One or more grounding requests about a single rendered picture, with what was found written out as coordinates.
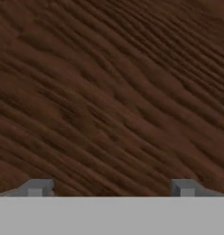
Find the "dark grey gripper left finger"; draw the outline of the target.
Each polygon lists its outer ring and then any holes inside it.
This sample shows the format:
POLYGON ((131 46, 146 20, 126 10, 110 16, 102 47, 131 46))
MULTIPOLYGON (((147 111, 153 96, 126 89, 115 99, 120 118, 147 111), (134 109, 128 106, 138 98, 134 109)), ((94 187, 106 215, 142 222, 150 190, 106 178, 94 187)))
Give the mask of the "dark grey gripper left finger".
POLYGON ((52 179, 30 179, 18 188, 14 188, 0 196, 54 196, 52 179))

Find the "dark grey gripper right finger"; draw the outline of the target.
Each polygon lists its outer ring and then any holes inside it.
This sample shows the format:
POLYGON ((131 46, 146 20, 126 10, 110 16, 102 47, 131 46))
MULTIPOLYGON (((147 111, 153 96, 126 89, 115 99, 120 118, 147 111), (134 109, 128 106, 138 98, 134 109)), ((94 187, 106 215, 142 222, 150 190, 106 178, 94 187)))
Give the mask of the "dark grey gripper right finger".
POLYGON ((172 179, 172 196, 224 196, 215 190, 205 188, 193 179, 172 179))

